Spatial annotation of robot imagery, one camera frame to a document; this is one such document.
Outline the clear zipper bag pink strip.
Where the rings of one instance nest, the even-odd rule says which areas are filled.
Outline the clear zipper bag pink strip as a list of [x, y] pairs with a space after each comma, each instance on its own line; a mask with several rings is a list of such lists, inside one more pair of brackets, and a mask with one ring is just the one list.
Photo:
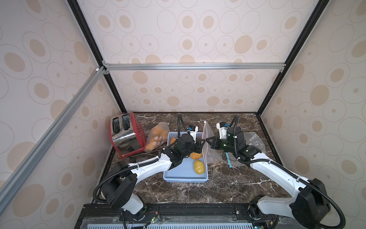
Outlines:
[[[203, 135], [202, 139], [206, 140], [209, 137], [215, 137], [214, 132], [212, 131], [208, 121], [204, 121]], [[222, 156], [215, 149], [212, 149], [211, 146], [205, 142], [202, 148], [203, 159], [206, 164], [212, 164], [221, 162]]]
[[148, 138], [146, 140], [146, 145], [150, 142], [155, 141], [158, 144], [158, 148], [159, 146], [167, 142], [169, 132], [169, 123], [160, 122], [158, 125], [150, 130]]

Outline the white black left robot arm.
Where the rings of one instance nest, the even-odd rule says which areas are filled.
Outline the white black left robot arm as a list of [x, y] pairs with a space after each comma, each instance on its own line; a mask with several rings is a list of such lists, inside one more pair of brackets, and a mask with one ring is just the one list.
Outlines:
[[177, 115], [177, 139], [159, 151], [159, 155], [140, 163], [120, 161], [95, 187], [92, 197], [98, 203], [108, 204], [113, 210], [128, 211], [141, 218], [146, 206], [133, 190], [144, 179], [180, 166], [191, 153], [201, 153], [203, 139], [196, 139], [198, 127], [185, 126], [181, 114]]

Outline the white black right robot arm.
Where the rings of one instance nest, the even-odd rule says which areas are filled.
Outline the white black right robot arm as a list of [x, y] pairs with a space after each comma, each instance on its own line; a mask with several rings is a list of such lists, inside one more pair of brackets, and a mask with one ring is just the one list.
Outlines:
[[206, 138], [210, 148], [231, 153], [237, 162], [251, 167], [266, 175], [281, 186], [290, 198], [272, 198], [258, 195], [248, 207], [252, 219], [259, 220], [264, 215], [277, 215], [295, 219], [307, 229], [328, 229], [321, 223], [323, 218], [334, 209], [340, 219], [336, 229], [343, 229], [346, 218], [341, 208], [327, 195], [325, 185], [315, 178], [307, 179], [279, 163], [273, 161], [260, 149], [248, 145], [241, 128], [239, 116], [235, 115], [230, 124], [221, 122], [216, 125], [219, 136]]

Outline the yellow potato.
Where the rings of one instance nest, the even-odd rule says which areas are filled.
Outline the yellow potato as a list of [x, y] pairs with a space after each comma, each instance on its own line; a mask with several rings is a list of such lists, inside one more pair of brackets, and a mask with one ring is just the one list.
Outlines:
[[205, 172], [205, 165], [202, 161], [196, 160], [193, 163], [193, 168], [196, 174], [201, 175]]

